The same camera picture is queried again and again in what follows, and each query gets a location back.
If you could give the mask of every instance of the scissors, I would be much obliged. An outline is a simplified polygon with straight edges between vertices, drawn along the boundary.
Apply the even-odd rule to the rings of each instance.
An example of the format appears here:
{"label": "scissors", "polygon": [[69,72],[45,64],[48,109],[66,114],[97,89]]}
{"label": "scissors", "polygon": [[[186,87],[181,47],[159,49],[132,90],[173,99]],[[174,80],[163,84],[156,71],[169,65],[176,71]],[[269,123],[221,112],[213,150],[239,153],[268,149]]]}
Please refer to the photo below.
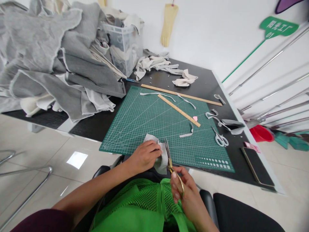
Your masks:
{"label": "scissors", "polygon": [[178,175],[178,173],[173,169],[173,165],[172,165],[172,159],[171,159],[171,154],[170,154],[170,149],[168,147],[168,143],[167,143],[167,139],[164,138],[164,143],[165,143],[165,147],[166,147],[166,151],[167,151],[167,157],[168,157],[168,162],[167,162],[167,168],[170,170],[171,174],[173,172],[176,173],[180,183],[181,183],[181,187],[182,187],[182,191],[178,188],[178,191],[180,193],[180,199],[183,198],[184,196],[184,185],[183,185],[183,181],[181,180],[180,176]]}
{"label": "scissors", "polygon": [[216,130],[214,129],[214,127],[212,126],[213,131],[216,133],[216,143],[220,146],[220,147],[224,147],[224,146],[228,146],[229,142],[226,138],[224,138],[222,135],[219,135]]}

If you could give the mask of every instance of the white wall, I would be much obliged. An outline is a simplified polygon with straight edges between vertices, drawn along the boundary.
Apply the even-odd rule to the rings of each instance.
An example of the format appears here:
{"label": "white wall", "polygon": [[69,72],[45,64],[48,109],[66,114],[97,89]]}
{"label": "white wall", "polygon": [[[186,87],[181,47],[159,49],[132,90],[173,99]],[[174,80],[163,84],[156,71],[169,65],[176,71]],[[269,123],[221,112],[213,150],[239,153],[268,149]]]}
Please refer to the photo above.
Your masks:
{"label": "white wall", "polygon": [[[84,3],[95,0],[80,0]],[[298,3],[284,13],[274,15],[278,0],[175,0],[179,6],[169,48],[160,44],[164,20],[164,5],[172,0],[108,0],[108,6],[127,13],[136,13],[144,21],[144,47],[153,52],[168,50],[170,57],[213,70],[223,80],[263,39],[264,31],[259,24],[273,15],[301,24],[300,29],[289,37],[277,36],[264,44],[236,71],[224,86],[228,92],[248,78],[269,58],[296,37],[304,27],[308,27],[308,0]],[[270,93],[297,77],[309,72],[309,33],[283,52],[270,65],[232,95],[238,108]],[[297,92],[309,87],[309,77],[277,95],[245,111],[248,118],[281,103]],[[302,96],[283,108],[309,100]],[[268,121],[282,118],[295,112],[309,109],[308,106],[293,112],[280,114]],[[309,116],[303,113],[286,121]],[[285,128],[285,131],[309,129],[309,121]]]}

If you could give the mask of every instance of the floor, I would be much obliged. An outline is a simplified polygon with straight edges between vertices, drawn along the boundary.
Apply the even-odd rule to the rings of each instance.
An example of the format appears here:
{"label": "floor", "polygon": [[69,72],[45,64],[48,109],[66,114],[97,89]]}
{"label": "floor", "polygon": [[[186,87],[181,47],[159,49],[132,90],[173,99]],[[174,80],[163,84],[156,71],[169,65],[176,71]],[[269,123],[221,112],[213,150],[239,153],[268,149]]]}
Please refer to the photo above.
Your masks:
{"label": "floor", "polygon": [[[101,165],[111,165],[118,156],[99,152],[99,142],[70,138],[51,129],[35,134],[27,123],[0,115],[0,148],[20,153],[0,167],[0,172],[52,165],[53,174],[27,205],[8,224],[10,231],[28,215],[52,207],[61,198],[90,180]],[[276,220],[286,232],[307,231],[309,219],[309,153],[285,150],[276,142],[259,143],[266,159],[286,191],[286,196],[258,187],[194,170],[195,182],[212,194],[223,193],[240,200]],[[67,163],[74,152],[88,155],[82,166]],[[0,178],[0,225],[45,178],[48,170],[30,171]]]}

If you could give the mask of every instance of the maroon sleeve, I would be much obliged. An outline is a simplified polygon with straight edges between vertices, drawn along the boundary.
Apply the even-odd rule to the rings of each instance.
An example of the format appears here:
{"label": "maroon sleeve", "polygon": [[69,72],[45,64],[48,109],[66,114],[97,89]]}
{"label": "maroon sleeve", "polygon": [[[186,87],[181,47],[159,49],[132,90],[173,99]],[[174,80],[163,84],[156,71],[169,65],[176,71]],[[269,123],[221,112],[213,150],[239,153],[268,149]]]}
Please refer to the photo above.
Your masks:
{"label": "maroon sleeve", "polygon": [[43,209],[19,223],[11,232],[71,232],[73,220],[67,213],[56,209]]}

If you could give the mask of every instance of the pink tag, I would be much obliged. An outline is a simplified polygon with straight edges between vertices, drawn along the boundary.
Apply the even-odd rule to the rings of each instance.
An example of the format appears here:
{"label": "pink tag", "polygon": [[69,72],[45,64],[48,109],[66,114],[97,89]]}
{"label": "pink tag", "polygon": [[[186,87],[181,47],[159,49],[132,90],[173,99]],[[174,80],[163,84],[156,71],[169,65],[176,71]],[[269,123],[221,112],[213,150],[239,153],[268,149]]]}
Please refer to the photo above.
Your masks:
{"label": "pink tag", "polygon": [[258,146],[253,145],[253,144],[248,143],[248,142],[245,142],[245,145],[246,145],[247,148],[253,149],[256,152],[261,153],[261,150],[258,148]]}

